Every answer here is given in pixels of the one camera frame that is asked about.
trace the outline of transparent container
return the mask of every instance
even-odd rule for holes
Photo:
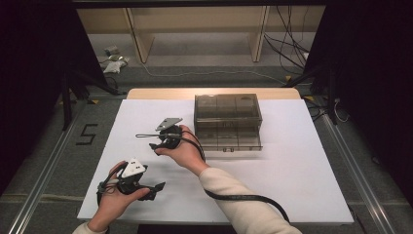
[[[259,151],[261,111],[256,94],[195,96],[195,134],[205,151]]]

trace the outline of white sleeve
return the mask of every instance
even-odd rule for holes
[[[205,190],[218,195],[255,194],[227,172],[207,168],[200,174]],[[298,234],[297,228],[289,225],[270,205],[259,201],[220,201],[216,204],[227,216],[239,234]]]
[[[103,231],[103,232],[93,232],[91,231],[91,229],[89,229],[88,227],[88,223],[84,222],[82,224],[80,224],[75,231],[73,232],[73,234],[105,234],[107,230]]]

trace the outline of person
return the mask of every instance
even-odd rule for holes
[[[191,130],[181,125],[182,136],[197,142]],[[155,152],[173,159],[180,167],[188,169],[199,178],[201,186],[219,195],[251,195],[255,194],[229,173],[213,168],[200,156],[200,152],[191,143],[182,140],[175,149],[157,148]],[[138,189],[130,195],[119,191],[103,194],[99,208],[94,217],[81,224],[74,234],[105,233],[109,224],[118,218],[130,203],[146,195],[149,189]],[[246,234],[298,234],[297,228],[291,226],[282,216],[267,203],[259,201],[222,201],[215,200],[218,207],[226,215],[237,233]]]

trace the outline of floor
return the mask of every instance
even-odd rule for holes
[[[280,33],[270,36],[283,38]],[[314,33],[296,33],[294,37],[297,41],[301,40],[303,47],[310,49]],[[143,64],[135,58],[130,36],[90,35],[90,39],[101,61],[107,58],[103,49],[116,45],[121,56],[129,62],[119,74],[106,75],[116,77],[121,88],[136,85],[131,77],[126,77],[129,74],[127,68],[142,68]],[[299,62],[291,47],[283,46],[282,51]],[[285,76],[297,76],[286,70],[300,70],[280,58],[267,43],[264,44],[261,60],[252,62],[246,34],[242,33],[159,34],[144,66],[139,72],[143,72],[142,76],[146,75],[148,79],[160,75],[171,78],[214,76],[220,71],[230,74],[235,70],[240,76],[268,79],[277,86],[285,82]],[[261,73],[269,67],[284,68],[287,75],[278,73],[277,77],[268,77],[268,74]],[[302,96],[310,94],[308,84],[311,80],[304,83],[297,86]],[[0,199],[0,233],[8,233],[9,230],[18,230],[11,233],[71,233],[81,223],[76,218],[77,212],[123,98],[125,96],[113,97],[91,87],[91,101],[78,100],[73,104],[74,124],[65,132],[61,130],[62,106],[61,103],[56,104],[49,127]],[[323,97],[314,98],[314,102],[308,101],[310,114],[314,116],[319,138],[343,195],[358,219],[352,225],[296,226],[303,233],[410,233],[413,230],[413,210],[392,178],[372,158],[362,134],[357,131],[357,125],[351,118],[332,125],[326,115],[319,115],[323,108],[315,108],[316,105],[324,105]],[[338,115],[345,119],[347,113],[344,109],[338,109]],[[87,125],[95,133],[93,144],[89,145],[82,144],[85,142],[82,134]],[[111,229],[111,233],[136,233],[137,227],[131,223],[117,222]]]

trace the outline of hand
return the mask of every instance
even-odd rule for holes
[[[190,139],[197,143],[197,140],[191,135],[191,130],[185,125],[179,126],[182,129],[182,137]],[[209,165],[206,164],[201,158],[198,149],[189,142],[181,140],[179,145],[175,149],[167,148],[157,148],[155,150],[157,154],[167,155],[172,158],[179,166],[188,169],[196,176],[199,176],[201,172],[208,168]]]
[[[125,161],[118,163],[110,170],[110,173],[124,163]],[[130,195],[125,195],[116,188],[116,185],[108,188],[108,191],[102,194],[96,214],[88,223],[89,229],[94,232],[106,230],[112,221],[124,213],[130,203],[145,196],[148,192],[149,188],[141,188]]]

